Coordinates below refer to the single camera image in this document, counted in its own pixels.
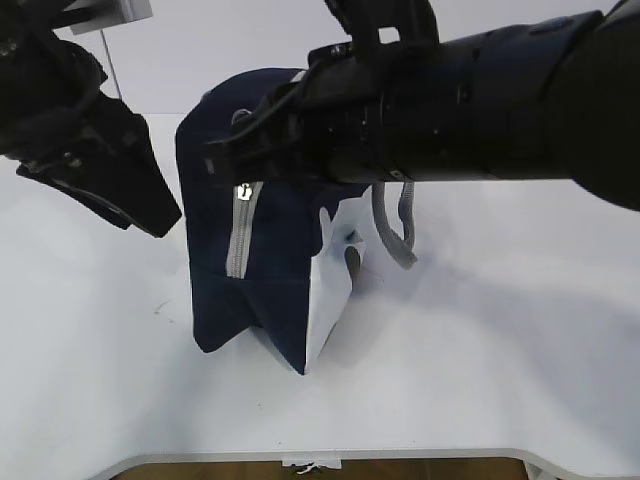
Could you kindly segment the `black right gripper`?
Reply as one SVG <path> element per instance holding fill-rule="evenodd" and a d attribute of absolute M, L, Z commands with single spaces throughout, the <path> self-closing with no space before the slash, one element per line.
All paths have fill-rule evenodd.
<path fill-rule="evenodd" d="M 265 95 L 221 140 L 202 146 L 219 184 L 375 183 L 400 178 L 385 145 L 382 100 L 397 42 L 358 52 L 353 43 L 311 51 L 300 80 Z"/>

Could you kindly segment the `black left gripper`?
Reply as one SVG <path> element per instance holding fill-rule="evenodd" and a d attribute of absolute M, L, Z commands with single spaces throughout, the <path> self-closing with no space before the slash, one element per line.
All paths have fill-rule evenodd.
<path fill-rule="evenodd" d="M 182 212 L 140 114 L 105 94 L 95 56 L 38 24 L 1 26 L 1 155 L 16 174 L 74 199 L 122 230 L 164 237 Z M 99 195 L 121 214 L 41 174 L 104 173 Z"/>

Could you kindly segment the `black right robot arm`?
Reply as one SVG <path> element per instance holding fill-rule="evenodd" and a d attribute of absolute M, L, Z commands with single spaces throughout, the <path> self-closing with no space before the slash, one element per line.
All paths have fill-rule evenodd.
<path fill-rule="evenodd" d="M 639 207 L 639 5 L 441 42 L 426 1 L 331 1 L 349 41 L 203 146 L 220 183 L 570 179 Z"/>

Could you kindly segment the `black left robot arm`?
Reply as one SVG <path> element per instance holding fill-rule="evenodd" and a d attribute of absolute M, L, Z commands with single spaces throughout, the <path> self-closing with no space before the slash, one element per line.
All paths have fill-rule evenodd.
<path fill-rule="evenodd" d="M 55 29 L 91 19 L 69 1 L 1 4 L 1 153 L 123 230 L 164 237 L 182 213 L 144 117 L 105 95 L 95 56 Z"/>

